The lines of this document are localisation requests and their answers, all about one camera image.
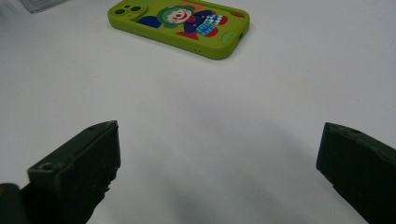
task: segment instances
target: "green phone case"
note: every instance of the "green phone case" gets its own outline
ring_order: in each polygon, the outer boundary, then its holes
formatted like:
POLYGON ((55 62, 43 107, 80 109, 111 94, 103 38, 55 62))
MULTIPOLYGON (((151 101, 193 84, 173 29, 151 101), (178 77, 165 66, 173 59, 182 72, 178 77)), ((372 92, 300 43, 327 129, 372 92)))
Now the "green phone case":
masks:
POLYGON ((116 29, 210 59, 230 56, 249 27, 246 11, 200 0, 123 0, 107 16, 116 29))

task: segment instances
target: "white table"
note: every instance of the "white table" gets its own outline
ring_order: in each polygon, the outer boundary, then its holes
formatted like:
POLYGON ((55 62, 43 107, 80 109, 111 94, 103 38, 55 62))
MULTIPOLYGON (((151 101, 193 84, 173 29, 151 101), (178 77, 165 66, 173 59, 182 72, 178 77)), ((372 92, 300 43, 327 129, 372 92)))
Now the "white table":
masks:
POLYGON ((117 2, 0 5, 0 182, 116 119, 89 223, 366 223, 315 162, 326 121, 396 147, 395 1, 219 0, 251 16, 222 61, 113 29, 117 2))

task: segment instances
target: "smartphone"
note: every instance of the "smartphone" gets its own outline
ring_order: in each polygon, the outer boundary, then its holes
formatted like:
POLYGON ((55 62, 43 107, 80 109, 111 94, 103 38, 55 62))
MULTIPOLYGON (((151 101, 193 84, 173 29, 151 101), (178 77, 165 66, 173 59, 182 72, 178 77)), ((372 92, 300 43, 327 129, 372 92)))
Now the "smartphone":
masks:
POLYGON ((107 16, 116 29, 215 60, 230 56, 249 27, 246 11, 201 0, 123 0, 107 16))

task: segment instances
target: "cartoon character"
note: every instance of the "cartoon character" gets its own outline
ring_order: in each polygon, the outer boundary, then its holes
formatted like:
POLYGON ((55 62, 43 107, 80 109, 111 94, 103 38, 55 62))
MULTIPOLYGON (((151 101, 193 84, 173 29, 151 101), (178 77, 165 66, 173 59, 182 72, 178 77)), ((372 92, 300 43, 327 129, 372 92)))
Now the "cartoon character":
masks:
POLYGON ((197 34, 206 37, 216 35, 219 29, 215 25, 225 24, 228 20, 226 16, 217 15, 211 10, 194 10, 193 6, 168 7, 158 13, 157 19, 166 28, 176 28, 183 24, 184 32, 177 34, 193 39, 198 39, 197 34))

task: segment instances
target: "clown face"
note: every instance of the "clown face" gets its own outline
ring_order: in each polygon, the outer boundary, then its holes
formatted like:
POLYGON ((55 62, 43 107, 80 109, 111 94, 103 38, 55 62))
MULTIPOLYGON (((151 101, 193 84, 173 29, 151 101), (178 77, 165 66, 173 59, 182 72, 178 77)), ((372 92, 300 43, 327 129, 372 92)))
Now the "clown face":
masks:
POLYGON ((174 24, 180 24, 184 21, 186 21, 190 16, 192 15, 192 12, 186 8, 180 8, 179 10, 172 11, 168 16, 167 16, 167 21, 174 23, 174 24))

